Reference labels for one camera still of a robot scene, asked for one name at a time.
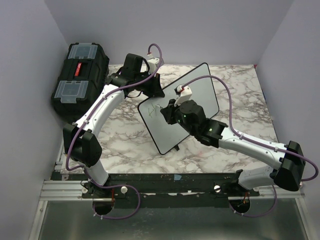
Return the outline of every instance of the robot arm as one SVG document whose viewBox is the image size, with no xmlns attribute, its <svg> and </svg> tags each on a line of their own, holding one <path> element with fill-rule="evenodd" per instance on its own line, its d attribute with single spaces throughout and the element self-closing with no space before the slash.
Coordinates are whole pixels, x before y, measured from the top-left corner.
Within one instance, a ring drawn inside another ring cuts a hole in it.
<svg viewBox="0 0 320 240">
<path fill-rule="evenodd" d="M 288 191 L 299 189 L 305 162 L 298 157 L 278 151 L 289 150 L 302 155 L 298 143 L 291 141 L 285 145 L 265 141 L 240 131 L 237 131 L 240 135 L 237 136 L 227 124 L 206 118 L 203 108 L 195 101 L 189 100 L 190 96 L 191 94 L 188 94 L 188 97 L 184 94 L 184 100 L 181 100 L 181 96 L 178 99 L 171 99 L 168 106 L 160 110 L 168 124 L 181 125 L 190 135 L 206 146 L 234 150 L 268 165 L 254 170 L 238 171 L 237 179 L 233 179 L 227 186 L 229 192 L 239 190 L 243 192 L 273 184 Z M 246 141 L 243 139 L 245 137 L 272 146 L 276 150 Z"/>
<path fill-rule="evenodd" d="M 143 61 L 146 62 L 148 67 L 148 70 L 145 72 L 141 72 Z M 100 96 L 85 115 L 75 123 L 66 124 L 64 126 L 63 142 L 64 151 L 67 153 L 79 130 L 79 126 L 82 126 L 85 123 L 80 134 L 75 139 L 70 157 L 74 161 L 79 162 L 97 184 L 104 185 L 109 176 L 100 161 L 102 148 L 97 137 L 113 110 L 133 90 L 142 91 L 142 93 L 148 97 L 163 98 L 165 96 L 160 85 L 160 75 L 158 73 L 155 74 L 152 79 L 135 87 L 129 87 L 119 91 L 115 90 L 123 86 L 143 81 L 152 74 L 149 73 L 150 69 L 156 69 L 161 64 L 163 64 L 163 61 L 160 61 L 159 58 L 151 56 L 147 61 L 141 56 L 129 53 L 126 56 L 121 72 L 113 73 L 108 77 L 106 81 L 107 85 L 104 86 Z"/>
</svg>

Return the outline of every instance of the metal floor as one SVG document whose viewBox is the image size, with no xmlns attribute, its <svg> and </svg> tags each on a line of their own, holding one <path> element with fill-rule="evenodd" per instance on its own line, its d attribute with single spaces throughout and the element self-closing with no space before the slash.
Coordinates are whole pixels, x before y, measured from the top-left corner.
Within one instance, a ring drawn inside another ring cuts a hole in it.
<svg viewBox="0 0 320 240">
<path fill-rule="evenodd" d="M 270 208 L 273 199 L 254 199 L 248 213 Z M 131 209 L 115 209 L 123 216 Z M 125 220 L 93 217 L 90 201 L 49 201 L 41 240 L 307 240 L 294 198 L 279 199 L 269 215 L 247 218 L 229 208 L 142 208 Z"/>
</svg>

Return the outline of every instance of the whiteboard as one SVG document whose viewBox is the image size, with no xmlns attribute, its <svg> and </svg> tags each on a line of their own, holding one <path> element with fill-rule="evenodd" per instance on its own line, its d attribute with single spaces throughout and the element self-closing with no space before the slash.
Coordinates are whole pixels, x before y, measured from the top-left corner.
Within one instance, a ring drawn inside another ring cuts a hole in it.
<svg viewBox="0 0 320 240">
<path fill-rule="evenodd" d="M 158 151 L 164 155 L 181 143 L 189 133 L 179 124 L 169 125 L 160 113 L 161 108 L 168 106 L 170 99 L 176 99 L 175 88 L 200 76 L 210 75 L 207 63 L 202 63 L 182 77 L 163 88 L 165 97 L 147 98 L 138 105 L 138 111 L 146 125 Z M 203 107 L 205 116 L 212 118 L 219 112 L 219 105 L 211 78 L 203 78 L 189 85 L 192 91 L 191 100 Z"/>
</svg>

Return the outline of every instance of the clear toolbox lid compartment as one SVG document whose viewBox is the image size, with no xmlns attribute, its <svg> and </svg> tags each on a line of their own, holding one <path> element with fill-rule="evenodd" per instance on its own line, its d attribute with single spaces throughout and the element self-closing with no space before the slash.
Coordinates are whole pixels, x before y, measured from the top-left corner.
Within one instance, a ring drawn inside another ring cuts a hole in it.
<svg viewBox="0 0 320 240">
<path fill-rule="evenodd" d="M 68 59 L 95 59 L 98 46 L 91 43 L 79 43 L 71 47 Z"/>
<path fill-rule="evenodd" d="M 60 81 L 54 98 L 61 98 L 62 104 L 76 104 L 77 98 L 83 99 L 89 81 Z"/>
</svg>

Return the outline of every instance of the screw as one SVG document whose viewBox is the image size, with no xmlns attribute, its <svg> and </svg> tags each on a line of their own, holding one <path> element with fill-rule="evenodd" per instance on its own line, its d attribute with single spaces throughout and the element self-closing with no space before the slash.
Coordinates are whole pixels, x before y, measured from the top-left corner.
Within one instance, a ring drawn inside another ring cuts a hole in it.
<svg viewBox="0 0 320 240">
<path fill-rule="evenodd" d="M 88 189 L 86 189 L 85 187 L 83 187 L 82 189 L 81 189 L 81 192 L 83 193 L 83 194 L 86 194 L 87 192 L 88 192 Z"/>
<path fill-rule="evenodd" d="M 214 189 L 214 191 L 215 191 L 216 193 L 220 193 L 220 191 L 221 191 L 221 187 L 220 187 L 219 185 L 215 185 L 215 186 L 213 187 L 213 189 Z"/>
<path fill-rule="evenodd" d="M 121 187 L 121 193 L 125 194 L 128 192 L 128 188 L 126 186 Z"/>
</svg>

